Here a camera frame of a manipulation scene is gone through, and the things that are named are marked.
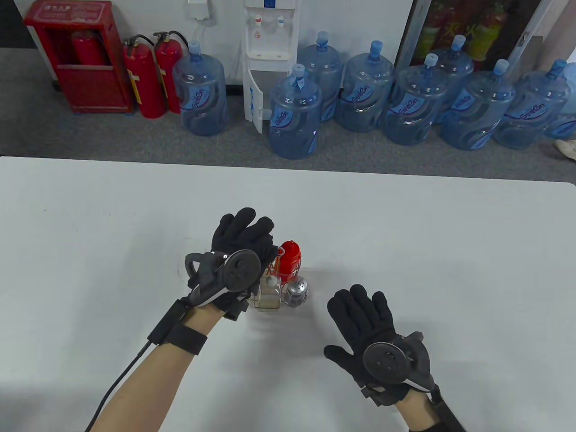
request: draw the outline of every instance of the forearm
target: forearm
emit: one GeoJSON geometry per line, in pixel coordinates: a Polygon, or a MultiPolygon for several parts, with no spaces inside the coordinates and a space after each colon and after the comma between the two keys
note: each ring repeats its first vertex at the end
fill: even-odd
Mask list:
{"type": "MultiPolygon", "coordinates": [[[[207,335],[222,315],[209,305],[194,309],[184,324],[207,335]]],[[[157,432],[193,358],[169,343],[156,347],[116,392],[92,432],[157,432]]]]}
{"type": "Polygon", "coordinates": [[[425,393],[410,390],[404,400],[396,404],[412,432],[420,432],[440,423],[432,402],[425,393]]]}

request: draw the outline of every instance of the shoe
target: shoe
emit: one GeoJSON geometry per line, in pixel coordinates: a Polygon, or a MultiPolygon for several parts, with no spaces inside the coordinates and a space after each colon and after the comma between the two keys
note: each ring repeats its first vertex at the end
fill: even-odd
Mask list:
{"type": "Polygon", "coordinates": [[[562,141],[561,139],[557,139],[554,144],[556,144],[556,147],[562,152],[564,156],[576,161],[576,139],[572,139],[570,141],[562,141]]]}

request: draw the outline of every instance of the fire extinguisher hose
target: fire extinguisher hose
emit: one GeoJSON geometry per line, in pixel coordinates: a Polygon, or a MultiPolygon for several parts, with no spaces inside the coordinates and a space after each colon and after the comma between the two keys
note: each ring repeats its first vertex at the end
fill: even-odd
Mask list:
{"type": "Polygon", "coordinates": [[[126,41],[124,42],[127,46],[128,46],[128,50],[126,52],[126,54],[128,54],[128,56],[132,55],[132,50],[134,49],[134,45],[136,43],[136,40],[141,37],[143,38],[146,42],[148,42],[150,45],[154,46],[154,42],[152,42],[150,39],[148,39],[146,36],[144,35],[140,35],[137,34],[136,36],[133,36],[129,39],[126,39],[126,41]]]}
{"type": "Polygon", "coordinates": [[[186,40],[186,38],[184,36],[182,36],[182,33],[177,32],[176,30],[171,30],[168,32],[169,35],[177,35],[179,38],[182,39],[182,42],[184,42],[184,45],[188,48],[188,41],[186,40]]]}

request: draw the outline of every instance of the electrical outlet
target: electrical outlet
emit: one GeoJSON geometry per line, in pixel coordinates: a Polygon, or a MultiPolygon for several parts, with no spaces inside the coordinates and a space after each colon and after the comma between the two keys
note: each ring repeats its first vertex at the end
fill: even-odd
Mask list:
{"type": "Polygon", "coordinates": [[[206,20],[210,18],[208,10],[208,0],[188,0],[190,15],[197,20],[206,20]]]}

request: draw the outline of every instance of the black glove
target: black glove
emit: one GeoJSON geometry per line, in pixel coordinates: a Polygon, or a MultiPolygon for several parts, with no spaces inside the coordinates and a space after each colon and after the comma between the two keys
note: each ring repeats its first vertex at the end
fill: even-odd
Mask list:
{"type": "Polygon", "coordinates": [[[328,301],[328,312],[354,355],[342,347],[328,345],[324,356],[352,375],[364,396],[371,397],[377,405],[393,405],[403,400],[411,387],[379,382],[366,370],[362,358],[371,344],[400,337],[394,330],[392,312],[384,294],[378,291],[370,300],[362,285],[354,285],[350,291],[340,290],[334,294],[328,301]]]}
{"type": "Polygon", "coordinates": [[[256,252],[260,258],[260,275],[245,293],[244,298],[239,299],[237,293],[226,293],[212,302],[218,309],[227,312],[227,318],[233,320],[236,320],[238,314],[247,307],[245,300],[251,294],[255,295],[258,292],[260,278],[278,255],[278,247],[272,244],[272,235],[270,235],[274,223],[270,218],[264,216],[253,225],[248,226],[255,217],[256,211],[249,207],[240,210],[236,216],[225,214],[220,219],[220,225],[212,237],[212,251],[224,252],[229,255],[242,249],[248,249],[256,252]]]}

